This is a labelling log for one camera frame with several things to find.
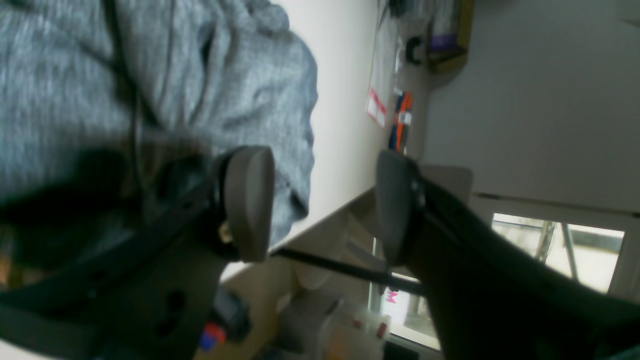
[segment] white wall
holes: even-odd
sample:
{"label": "white wall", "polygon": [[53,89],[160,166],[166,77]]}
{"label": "white wall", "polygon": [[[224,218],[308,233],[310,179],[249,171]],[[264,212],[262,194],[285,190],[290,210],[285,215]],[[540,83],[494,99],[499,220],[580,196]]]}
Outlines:
{"label": "white wall", "polygon": [[429,107],[422,160],[475,192],[640,211],[640,28],[613,1],[476,1],[469,63]]}

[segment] black cable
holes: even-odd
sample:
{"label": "black cable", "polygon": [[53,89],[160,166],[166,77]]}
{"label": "black cable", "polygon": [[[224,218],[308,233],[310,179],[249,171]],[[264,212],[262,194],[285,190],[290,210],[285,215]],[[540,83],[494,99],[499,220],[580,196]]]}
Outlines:
{"label": "black cable", "polygon": [[426,296],[423,285],[419,282],[408,281],[399,279],[390,274],[382,272],[373,272],[367,269],[363,269],[357,266],[347,265],[339,263],[337,261],[320,258],[318,256],[305,254],[289,249],[280,249],[273,254],[274,256],[283,256],[303,263],[325,268],[331,271],[339,272],[341,274],[357,277],[359,279],[372,281],[378,284],[386,285],[389,288],[405,291],[419,296]]}

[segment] window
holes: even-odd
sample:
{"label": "window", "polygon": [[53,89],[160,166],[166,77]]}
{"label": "window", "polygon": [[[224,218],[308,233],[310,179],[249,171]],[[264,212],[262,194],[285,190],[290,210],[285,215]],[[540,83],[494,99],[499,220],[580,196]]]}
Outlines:
{"label": "window", "polygon": [[623,231],[496,213],[493,230],[534,259],[601,293],[609,291]]}

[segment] red object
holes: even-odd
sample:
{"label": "red object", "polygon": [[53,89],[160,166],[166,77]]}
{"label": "red object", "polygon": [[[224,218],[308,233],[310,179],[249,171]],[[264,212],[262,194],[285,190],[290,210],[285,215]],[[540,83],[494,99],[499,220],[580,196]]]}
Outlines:
{"label": "red object", "polygon": [[220,326],[210,322],[205,326],[204,331],[218,340],[218,344],[222,345],[227,341],[227,333]]}

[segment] purple object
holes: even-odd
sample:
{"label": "purple object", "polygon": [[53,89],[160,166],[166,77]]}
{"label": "purple object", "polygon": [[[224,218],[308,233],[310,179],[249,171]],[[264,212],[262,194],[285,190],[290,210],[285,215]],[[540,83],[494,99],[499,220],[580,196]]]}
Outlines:
{"label": "purple object", "polygon": [[434,35],[431,37],[431,43],[429,44],[429,48],[432,51],[446,51],[453,50],[458,48],[457,41],[458,34],[443,34],[443,35]]}

